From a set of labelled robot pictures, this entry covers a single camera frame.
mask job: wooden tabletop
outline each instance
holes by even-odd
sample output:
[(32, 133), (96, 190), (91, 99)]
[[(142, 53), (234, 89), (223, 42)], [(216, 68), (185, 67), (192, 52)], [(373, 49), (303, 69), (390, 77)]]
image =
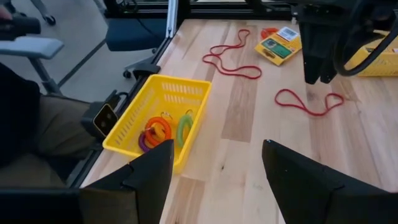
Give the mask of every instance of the wooden tabletop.
[[(186, 20), (163, 54), (161, 74), (208, 80), (213, 89), (187, 165), (172, 178), (161, 223), (283, 223), (262, 164), (264, 139), (398, 191), (398, 79), (338, 76), (330, 85), (307, 85), (301, 54), (277, 67), (253, 50), (262, 28), (283, 26), (298, 30), (282, 21)], [(258, 80), (227, 77), (201, 61), (211, 46), (236, 44), (242, 28), (251, 31), (246, 46), (226, 52), (223, 62), (228, 68), (259, 66)], [(323, 99), (331, 92), (343, 95), (346, 103), (313, 118), (277, 106), (274, 97), (282, 88), (296, 92), (315, 111), (325, 109)], [(289, 95), (280, 100), (294, 102)], [(83, 185), (127, 161), (104, 151)]]

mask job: red string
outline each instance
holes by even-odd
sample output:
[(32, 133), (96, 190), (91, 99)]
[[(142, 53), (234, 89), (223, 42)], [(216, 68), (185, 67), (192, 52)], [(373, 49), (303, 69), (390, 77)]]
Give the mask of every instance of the red string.
[[(291, 93), (291, 94), (298, 100), (298, 102), (300, 102), (301, 105), (295, 105), (295, 104), (289, 104), (289, 103), (281, 103), (281, 102), (279, 102), (279, 101), (278, 101), (278, 96), (279, 96), (281, 93), (283, 93), (283, 92)], [(335, 96), (335, 97), (339, 98), (339, 99), (341, 100), (341, 102), (339, 102), (339, 103), (337, 103), (337, 104), (335, 104), (335, 105), (329, 107), (329, 104), (328, 104), (328, 98), (329, 98), (329, 96)], [(299, 97), (295, 92), (293, 92), (292, 90), (289, 90), (289, 89), (283, 89), (283, 90), (279, 90), (278, 93), (276, 94), (276, 96), (275, 96), (275, 103), (278, 104), (279, 106), (289, 106), (289, 107), (298, 108), (298, 109), (300, 109), (300, 110), (303, 110), (303, 111), (307, 112), (308, 114), (310, 114), (310, 115), (312, 115), (312, 116), (324, 116), (324, 115), (326, 115), (327, 113), (329, 113), (329, 111), (331, 111), (333, 108), (336, 108), (336, 107), (338, 107), (338, 106), (341, 106), (341, 105), (344, 103), (344, 98), (343, 98), (341, 95), (337, 94), (337, 93), (329, 93), (329, 94), (327, 94), (327, 95), (325, 96), (325, 106), (326, 106), (325, 112), (316, 113), (316, 112), (310, 111), (310, 110), (304, 105), (303, 101), (300, 99), (300, 97)]]
[[(243, 33), (243, 32), (246, 33), (246, 35), (244, 36), (244, 40), (242, 40), (242, 37), (241, 37), (241, 33)], [(223, 75), (231, 75), (231, 76), (237, 76), (237, 77), (244, 77), (244, 78), (253, 79), (253, 80), (254, 80), (254, 79), (260, 78), (261, 75), (262, 75), (262, 71), (261, 71), (261, 69), (260, 69), (259, 67), (257, 67), (257, 66), (254, 66), (254, 65), (245, 65), (245, 66), (238, 67), (238, 68), (234, 68), (234, 69), (228, 69), (228, 68), (225, 68), (225, 67), (223, 66), (223, 60), (221, 59), (221, 55), (222, 55), (224, 52), (226, 52), (227, 50), (229, 50), (229, 49), (240, 49), (240, 48), (244, 47), (244, 46), (246, 45), (246, 38), (247, 38), (249, 35), (250, 35), (250, 30), (248, 30), (248, 29), (241, 29), (241, 30), (239, 30), (239, 32), (238, 32), (239, 43), (238, 43), (238, 44), (236, 44), (236, 45), (216, 45), (216, 46), (213, 46), (213, 47), (211, 47), (211, 49), (210, 49), (210, 53), (208, 53), (208, 54), (206, 54), (205, 56), (202, 57), (202, 61), (205, 62), (205, 63), (208, 63), (208, 64), (210, 64), (210, 65), (215, 66), (216, 69), (217, 69), (217, 71), (220, 72), (220, 73), (223, 74)], [(213, 50), (214, 50), (214, 49), (217, 49), (217, 48), (222, 48), (222, 50), (221, 50), (220, 53), (214, 53)], [(219, 67), (217, 66), (217, 63), (214, 63), (214, 62), (212, 62), (211, 60), (206, 60), (206, 58), (208, 58), (208, 57), (216, 57), (216, 58), (218, 58), (218, 60), (220, 60), (220, 66), (221, 66), (221, 68), (219, 68)], [(242, 69), (248, 69), (248, 68), (249, 68), (249, 69), (255, 69), (255, 70), (257, 70), (257, 71), (259, 72), (259, 74), (258, 74), (257, 76), (255, 76), (255, 77), (252, 77), (252, 76), (249, 76), (249, 75), (245, 75), (245, 74), (243, 74), (243, 73), (234, 73), (234, 72), (238, 72), (238, 71), (240, 71), (240, 70), (242, 70)]]

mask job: chair armrest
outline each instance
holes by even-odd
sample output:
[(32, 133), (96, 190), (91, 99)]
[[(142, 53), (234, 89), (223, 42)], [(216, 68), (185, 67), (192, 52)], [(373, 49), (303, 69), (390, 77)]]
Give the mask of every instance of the chair armrest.
[(57, 39), (18, 37), (14, 41), (0, 41), (0, 55), (51, 59), (62, 47), (63, 42)]

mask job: yellow container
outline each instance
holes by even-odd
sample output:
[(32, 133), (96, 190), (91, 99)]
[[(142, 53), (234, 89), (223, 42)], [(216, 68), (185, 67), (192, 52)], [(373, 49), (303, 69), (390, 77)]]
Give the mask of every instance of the yellow container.
[[(353, 68), (359, 65), (369, 54), (379, 45), (381, 40), (374, 41), (364, 47), (361, 47), (351, 60), (347, 63), (347, 68)], [(382, 54), (378, 56), (373, 63), (365, 70), (360, 72), (361, 77), (394, 77), (398, 76), (398, 38), (393, 41)]]
[(172, 137), (175, 138), (180, 117), (192, 110), (193, 126), (185, 144), (180, 148), (174, 143), (173, 170), (181, 173), (203, 121), (210, 90), (210, 82), (151, 75), (103, 141), (103, 147), (135, 159), (144, 153), (138, 146), (138, 137), (151, 117), (160, 116), (162, 112), (170, 114)]

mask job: black metal frame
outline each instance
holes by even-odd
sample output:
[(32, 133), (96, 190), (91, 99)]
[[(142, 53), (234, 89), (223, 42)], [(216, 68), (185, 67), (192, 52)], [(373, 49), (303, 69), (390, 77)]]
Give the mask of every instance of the black metal frame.
[[(264, 2), (264, 6), (269, 6), (265, 14), (256, 14), (245, 2), (190, 2), (189, 0), (178, 1), (177, 30), (185, 19), (242, 19), (242, 20), (282, 20), (290, 21), (292, 19), (292, 6), (280, 2)], [(126, 18), (126, 19), (144, 19), (144, 18), (167, 18), (167, 2), (139, 2), (137, 6), (130, 4), (125, 6), (124, 10), (107, 9), (104, 16), (107, 18)], [(156, 65), (167, 47), (171, 38), (165, 38), (162, 44), (152, 56), (151, 64)], [(117, 110), (117, 114), (123, 114), (132, 99), (145, 84), (148, 77), (139, 77), (136, 83), (124, 99)], [(101, 144), (91, 147), (90, 156), (78, 164), (78, 167), (72, 172), (69, 187), (80, 187), (93, 167), (95, 161), (103, 150)]]

